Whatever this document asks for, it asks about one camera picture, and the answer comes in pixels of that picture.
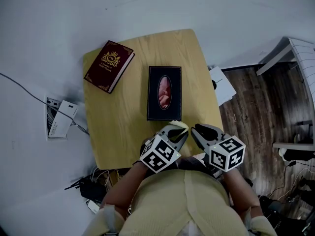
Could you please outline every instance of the person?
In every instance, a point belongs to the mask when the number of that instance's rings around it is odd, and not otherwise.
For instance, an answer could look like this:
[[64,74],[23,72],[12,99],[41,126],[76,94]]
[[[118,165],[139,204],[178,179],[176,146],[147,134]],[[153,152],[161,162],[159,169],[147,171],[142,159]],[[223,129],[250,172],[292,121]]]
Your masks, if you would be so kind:
[[137,161],[105,195],[83,236],[277,235],[236,168],[223,173],[231,207],[224,186],[196,161],[179,159],[157,174]]

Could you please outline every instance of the gold emblem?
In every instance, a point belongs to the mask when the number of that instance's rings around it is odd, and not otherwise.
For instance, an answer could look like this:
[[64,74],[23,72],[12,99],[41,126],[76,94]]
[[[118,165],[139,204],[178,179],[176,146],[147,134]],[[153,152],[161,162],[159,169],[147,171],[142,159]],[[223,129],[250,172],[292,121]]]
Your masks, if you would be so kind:
[[105,90],[105,91],[107,91],[108,90],[108,88],[109,88],[109,86],[98,86],[100,89],[103,89],[103,90]]
[[114,67],[117,67],[118,63],[119,63],[119,59],[120,57],[117,57],[117,53],[116,52],[112,52],[111,54],[109,54],[109,52],[107,52],[107,54],[105,54],[101,60],[104,61],[105,63],[112,65]]

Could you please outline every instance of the electrical outlet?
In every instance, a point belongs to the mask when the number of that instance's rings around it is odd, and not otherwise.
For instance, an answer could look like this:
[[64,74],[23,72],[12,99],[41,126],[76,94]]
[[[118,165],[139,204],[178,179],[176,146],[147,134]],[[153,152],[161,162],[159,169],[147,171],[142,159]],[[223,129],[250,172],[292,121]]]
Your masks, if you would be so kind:
[[72,120],[78,111],[78,105],[63,100],[59,107],[59,112],[52,122],[49,131],[49,138],[66,138],[67,132],[72,124]]
[[59,108],[61,102],[60,101],[57,101],[57,100],[54,100],[54,99],[51,99],[51,98],[46,98],[46,103],[51,106],[51,107],[54,107],[54,108]]
[[[45,96],[44,102],[46,102],[49,106],[54,107],[56,109],[58,109],[60,104],[61,104],[61,101],[49,98],[47,96]],[[48,117],[47,117],[47,110],[48,109],[49,109],[49,107],[47,105],[44,105],[44,113],[45,113],[45,115],[44,115],[44,123],[45,123],[46,140],[47,141],[66,141],[67,137],[65,137],[65,138],[49,138],[48,137],[49,131],[50,131],[49,124],[48,124],[49,121],[48,121]]]

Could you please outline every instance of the black box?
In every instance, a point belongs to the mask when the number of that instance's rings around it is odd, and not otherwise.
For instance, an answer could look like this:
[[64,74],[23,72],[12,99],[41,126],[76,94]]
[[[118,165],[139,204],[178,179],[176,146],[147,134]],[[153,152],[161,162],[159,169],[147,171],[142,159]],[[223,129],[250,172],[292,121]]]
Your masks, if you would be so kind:
[[182,119],[182,68],[150,66],[147,120]]

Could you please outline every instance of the white device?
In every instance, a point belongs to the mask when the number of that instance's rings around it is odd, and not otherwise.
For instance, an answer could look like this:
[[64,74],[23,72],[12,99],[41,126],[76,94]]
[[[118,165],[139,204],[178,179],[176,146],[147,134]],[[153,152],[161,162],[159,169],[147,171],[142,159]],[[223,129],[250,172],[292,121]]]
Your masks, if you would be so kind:
[[99,206],[97,204],[95,204],[92,200],[88,201],[88,208],[94,212],[95,214],[98,212],[99,210]]
[[[70,116],[71,118],[74,118],[78,111],[78,105],[75,105],[73,103],[70,103],[64,100],[60,104],[58,110]],[[50,128],[48,138],[66,139],[67,132],[71,124],[72,124],[72,120],[70,118],[68,118],[67,116],[64,116],[60,112],[57,112],[54,118],[53,124]]]

